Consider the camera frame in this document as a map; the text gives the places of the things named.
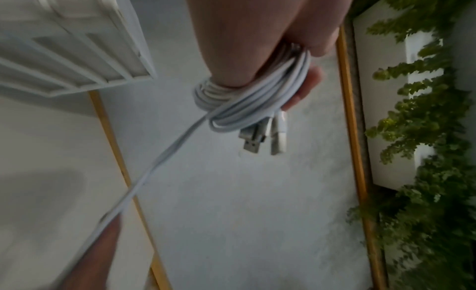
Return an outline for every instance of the charging cable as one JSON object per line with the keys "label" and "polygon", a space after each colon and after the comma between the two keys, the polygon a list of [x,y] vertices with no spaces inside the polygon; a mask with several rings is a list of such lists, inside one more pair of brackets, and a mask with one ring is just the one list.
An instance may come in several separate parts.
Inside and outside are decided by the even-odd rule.
{"label": "charging cable", "polygon": [[241,89],[219,86],[210,79],[193,90],[195,104],[207,114],[195,122],[169,148],[162,152],[142,176],[129,188],[120,201],[104,216],[73,259],[55,279],[51,289],[56,290],[89,247],[97,240],[109,223],[121,213],[149,179],[150,175],[189,139],[206,120],[215,132],[240,130],[245,149],[252,149],[267,136],[272,136],[271,154],[279,154],[286,146],[286,114],[281,107],[298,91],[307,76],[310,53],[295,44],[281,43],[274,54],[268,72]]}

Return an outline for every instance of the cable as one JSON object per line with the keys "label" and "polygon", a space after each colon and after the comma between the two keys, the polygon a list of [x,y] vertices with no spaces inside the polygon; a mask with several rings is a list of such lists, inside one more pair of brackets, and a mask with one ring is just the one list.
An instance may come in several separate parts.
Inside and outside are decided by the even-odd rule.
{"label": "cable", "polygon": [[207,79],[193,90],[195,104],[207,114],[195,122],[169,148],[162,152],[120,199],[106,213],[73,259],[52,283],[57,289],[89,247],[109,223],[131,202],[152,173],[172,157],[205,120],[215,132],[239,130],[278,111],[299,89],[310,66],[309,51],[294,44],[282,43],[269,66],[268,73],[241,89],[219,86]]}

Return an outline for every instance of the skin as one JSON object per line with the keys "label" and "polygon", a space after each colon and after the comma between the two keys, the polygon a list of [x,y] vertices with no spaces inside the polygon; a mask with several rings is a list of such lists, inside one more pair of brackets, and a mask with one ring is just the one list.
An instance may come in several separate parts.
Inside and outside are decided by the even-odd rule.
{"label": "skin", "polygon": [[[334,45],[352,0],[187,0],[202,56],[215,82],[251,82],[282,40],[301,44],[316,57]],[[304,99],[323,79],[311,67],[282,109]],[[65,278],[59,290],[105,290],[120,233],[117,217]]]}

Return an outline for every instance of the green plant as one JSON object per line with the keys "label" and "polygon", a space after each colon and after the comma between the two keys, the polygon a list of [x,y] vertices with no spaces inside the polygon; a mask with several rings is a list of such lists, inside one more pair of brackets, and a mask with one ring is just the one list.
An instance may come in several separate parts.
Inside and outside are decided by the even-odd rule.
{"label": "green plant", "polygon": [[391,142],[381,153],[385,164],[396,155],[411,158],[422,144],[433,147],[436,155],[424,160],[414,184],[390,196],[373,193],[369,201],[349,211],[349,218],[379,217],[379,243],[401,252],[388,264],[390,272],[399,273],[396,289],[476,289],[471,250],[476,240],[476,208],[471,204],[476,173],[465,156],[470,145],[461,138],[465,130],[460,123],[471,102],[468,93],[455,85],[451,47],[445,42],[473,0],[386,1],[401,14],[376,22],[369,34],[394,34],[401,42],[423,31],[432,32],[434,40],[420,51],[419,60],[380,69],[373,77],[388,80],[434,71],[442,75],[398,89],[405,98],[366,135]]}

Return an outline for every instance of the wooden trim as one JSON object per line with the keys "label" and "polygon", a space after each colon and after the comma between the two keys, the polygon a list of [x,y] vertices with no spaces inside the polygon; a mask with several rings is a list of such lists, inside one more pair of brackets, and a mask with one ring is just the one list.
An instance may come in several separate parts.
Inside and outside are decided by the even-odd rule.
{"label": "wooden trim", "polygon": [[[124,177],[125,184],[127,185],[127,187],[130,187],[131,179],[129,176],[129,172],[127,171],[127,168],[125,166],[124,158],[122,157],[122,153],[120,152],[118,142],[116,141],[116,137],[114,136],[114,132],[111,127],[111,123],[109,122],[108,114],[106,113],[106,110],[104,109],[101,96],[99,95],[98,91],[90,91],[89,97],[91,98],[94,108],[96,109],[96,113],[98,114],[99,120],[101,121],[101,125],[103,126],[103,129],[104,129],[104,133],[106,134],[106,137],[113,151],[114,157],[116,158],[116,161],[119,165],[120,172],[122,173],[122,176]],[[157,285],[159,286],[160,290],[172,290],[169,279],[167,278],[167,274],[164,270],[164,266],[162,265],[162,261],[160,260],[159,254],[157,252],[158,251],[157,247],[153,241],[152,235],[150,234],[149,228],[147,227],[147,222],[145,221],[145,217],[144,217],[144,214],[142,213],[142,209],[140,208],[139,200],[137,199],[137,197],[134,197],[134,205],[135,205],[135,208],[137,209],[137,212],[139,213],[140,219],[142,221],[142,224],[144,225],[145,231],[147,232],[147,236],[149,237],[152,247],[154,248],[154,256],[152,257],[152,263],[150,265],[150,269],[152,270],[152,273],[154,274],[155,280],[157,281]]]}
{"label": "wooden trim", "polygon": [[[368,198],[367,184],[365,182],[365,173],[363,170],[362,156],[358,142],[357,118],[354,106],[354,96],[352,90],[351,73],[349,67],[349,58],[347,54],[347,44],[344,27],[341,26],[339,38],[337,39],[337,57],[339,60],[339,71],[341,76],[342,97],[346,112],[347,130],[349,133],[349,142],[351,146],[352,164],[354,167],[354,176],[356,179],[357,195],[359,203],[362,204]],[[375,290],[387,289],[387,277],[383,263],[382,253],[376,243],[374,220],[363,219],[363,231],[367,244],[370,269],[372,271],[372,280]]]}

